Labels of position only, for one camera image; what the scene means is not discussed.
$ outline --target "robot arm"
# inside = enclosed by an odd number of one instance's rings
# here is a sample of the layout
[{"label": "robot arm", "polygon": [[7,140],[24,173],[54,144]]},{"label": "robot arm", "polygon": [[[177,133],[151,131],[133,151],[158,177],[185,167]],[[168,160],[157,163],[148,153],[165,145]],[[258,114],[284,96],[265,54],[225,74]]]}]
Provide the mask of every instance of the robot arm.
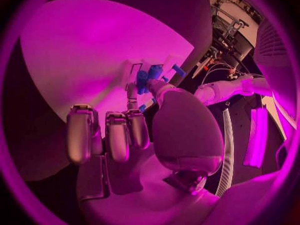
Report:
[{"label": "robot arm", "polygon": [[216,81],[198,87],[195,96],[206,106],[228,100],[233,95],[251,96],[254,93],[272,96],[265,78],[243,75],[234,81]]}]

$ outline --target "blue object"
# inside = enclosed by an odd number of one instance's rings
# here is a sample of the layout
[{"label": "blue object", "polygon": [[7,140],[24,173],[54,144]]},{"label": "blue object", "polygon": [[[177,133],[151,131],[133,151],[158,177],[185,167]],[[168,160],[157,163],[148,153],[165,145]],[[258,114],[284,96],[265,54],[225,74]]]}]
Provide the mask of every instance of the blue object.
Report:
[{"label": "blue object", "polygon": [[177,66],[176,64],[173,65],[172,69],[174,69],[176,71],[176,73],[178,73],[181,77],[185,77],[186,76],[186,72],[183,71],[179,66]]},{"label": "blue object", "polygon": [[137,93],[142,95],[145,92],[146,83],[148,80],[148,73],[144,70],[140,70],[136,74],[136,87]]},{"label": "blue object", "polygon": [[167,79],[165,76],[161,77],[166,83],[169,81],[169,79]]},{"label": "blue object", "polygon": [[139,110],[143,113],[146,110],[146,105],[143,104],[142,106],[139,107]]},{"label": "blue object", "polygon": [[148,79],[158,79],[162,72],[162,65],[152,65],[148,71]]}]

